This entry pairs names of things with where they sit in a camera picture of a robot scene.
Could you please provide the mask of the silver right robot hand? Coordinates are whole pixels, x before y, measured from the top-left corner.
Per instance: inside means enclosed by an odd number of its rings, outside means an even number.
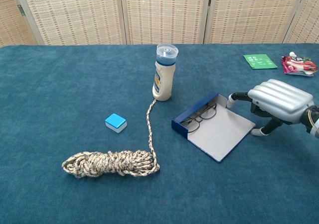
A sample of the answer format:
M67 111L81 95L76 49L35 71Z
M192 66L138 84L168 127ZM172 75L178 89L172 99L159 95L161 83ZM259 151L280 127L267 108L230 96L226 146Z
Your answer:
M234 106L237 100L251 103L251 113L271 120L261 128L254 128L254 136L267 136L282 124L302 123L306 132L318 138L319 108L313 101L313 95L285 82L269 79L248 92L236 92L229 95L227 107Z

